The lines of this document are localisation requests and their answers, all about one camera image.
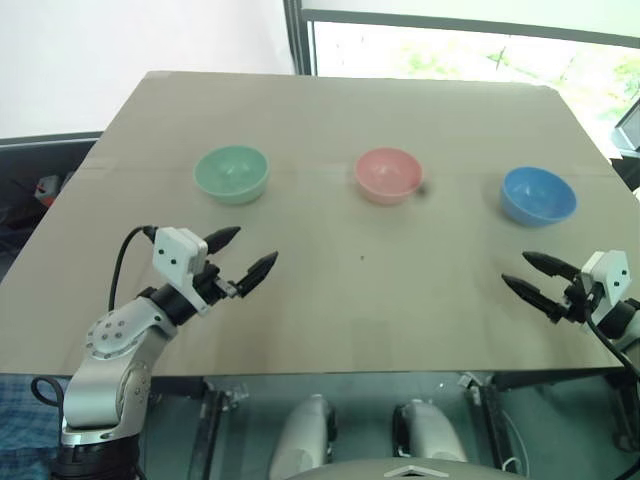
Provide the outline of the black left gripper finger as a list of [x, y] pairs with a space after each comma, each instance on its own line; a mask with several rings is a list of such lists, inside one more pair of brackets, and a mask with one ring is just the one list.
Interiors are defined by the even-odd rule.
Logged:
[[274, 251], [258, 259], [246, 272], [246, 275], [235, 284], [240, 297], [246, 297], [269, 274], [278, 258], [279, 252]]
[[204, 238], [204, 242], [207, 247], [206, 258], [213, 256], [225, 248], [240, 231], [240, 226], [231, 226], [219, 229], [214, 233], [207, 235]]

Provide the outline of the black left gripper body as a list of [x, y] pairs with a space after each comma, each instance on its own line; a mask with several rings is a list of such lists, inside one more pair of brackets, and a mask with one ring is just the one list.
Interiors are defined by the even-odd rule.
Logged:
[[239, 295], [236, 285], [222, 279], [219, 274], [220, 269], [206, 260], [203, 270], [194, 277], [195, 291], [207, 306], [213, 306], [220, 300]]

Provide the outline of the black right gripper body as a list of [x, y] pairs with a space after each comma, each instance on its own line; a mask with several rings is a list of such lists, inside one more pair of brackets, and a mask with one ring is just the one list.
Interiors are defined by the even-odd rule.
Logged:
[[585, 324], [598, 306], [598, 289], [589, 290], [580, 275], [576, 275], [564, 290], [563, 317], [574, 323]]

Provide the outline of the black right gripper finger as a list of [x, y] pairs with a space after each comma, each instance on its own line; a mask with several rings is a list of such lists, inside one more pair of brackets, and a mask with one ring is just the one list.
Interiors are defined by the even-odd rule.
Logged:
[[502, 274], [501, 278], [520, 299], [544, 313], [552, 323], [566, 317], [568, 308], [545, 297], [537, 287], [511, 275]]
[[550, 256], [545, 253], [535, 251], [524, 251], [522, 253], [524, 259], [531, 264], [536, 270], [544, 273], [549, 277], [559, 276], [569, 282], [573, 282], [580, 274], [581, 270], [569, 263]]

